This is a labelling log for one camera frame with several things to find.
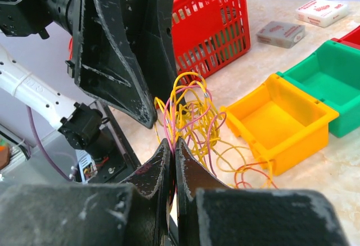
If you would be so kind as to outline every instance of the green plastic bin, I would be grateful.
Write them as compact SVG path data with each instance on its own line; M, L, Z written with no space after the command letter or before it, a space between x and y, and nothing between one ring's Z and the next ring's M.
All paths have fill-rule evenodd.
M339 112L329 124L336 137L360 126L360 50L327 41L307 59L278 75Z

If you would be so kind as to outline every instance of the yellow plastic bin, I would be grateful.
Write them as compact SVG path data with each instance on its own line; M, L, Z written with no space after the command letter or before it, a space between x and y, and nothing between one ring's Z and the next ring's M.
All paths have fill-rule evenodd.
M257 161L270 161L276 176L324 148L328 124L339 116L277 74L221 110L232 132L248 142Z

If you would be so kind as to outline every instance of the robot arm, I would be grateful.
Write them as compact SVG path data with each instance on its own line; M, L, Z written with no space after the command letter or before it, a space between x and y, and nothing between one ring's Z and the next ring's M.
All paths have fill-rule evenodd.
M56 130L70 118L75 101L58 93L25 69L0 45L0 88L43 116Z
M46 26L56 22L73 36L73 58L66 63L75 84L151 128L157 120L153 97L166 101L176 79L172 5L173 0L0 0L0 30L8 37L46 39Z
M102 114L55 91L18 63L0 45L0 88L31 107L61 132L75 149L101 162L114 147L100 130Z

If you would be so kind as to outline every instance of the yellow wire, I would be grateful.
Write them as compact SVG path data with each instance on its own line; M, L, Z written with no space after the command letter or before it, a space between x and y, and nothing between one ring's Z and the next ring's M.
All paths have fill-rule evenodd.
M187 76L192 75L194 77L198 77L200 81L193 80L189 85L181 85L178 84L180 80ZM204 94L204 99L201 100L198 93L191 86L198 86L201 89L201 92ZM181 101L188 94L192 94L195 100L188 101L185 105L181 104ZM158 106L161 113L165 114L165 122L166 122L166 130L169 133L171 144L174 145L179 138L183 138L185 141L189 139L190 150L192 154L198 158L199 163L204 166L209 171L209 167L205 161L205 157L209 155L209 152L213 151L216 155L216 165L219 170L226 173L238 173L246 172L246 160L240 149L249 149L248 147L243 146L234 146L233 144L223 141L220 138L220 129L218 128L224 117L219 115L219 111L214 106L212 100L210 99L207 91L206 91L206 81L205 79L198 73L195 72L187 72L180 74L174 82L173 90L170 93L169 98L169 106L168 109L165 109L166 105L159 98L154 99L155 106ZM158 119L158 123L164 128L163 125L163 117ZM155 132L156 138L160 143L160 136L158 132L158 128L155 124ZM227 146L222 153L219 153L215 146L218 142L221 142ZM244 167L238 170L238 168L234 168L231 163L224 157L224 154L229 150L235 150L240 158L244 162ZM220 160L228 165L229 169L224 169L220 167ZM268 173L269 178L267 182L262 186L268 187L271 186L272 182L272 165L268 159L264 161L268 164Z

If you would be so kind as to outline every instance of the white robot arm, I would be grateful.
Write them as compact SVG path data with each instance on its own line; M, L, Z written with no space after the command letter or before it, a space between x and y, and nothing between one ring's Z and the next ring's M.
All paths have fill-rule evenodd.
M58 130L70 118L75 101L58 93L19 64L0 44L0 88L31 107Z
M101 130L102 113L58 93L0 45L0 88L43 116L75 149L101 162L114 143Z

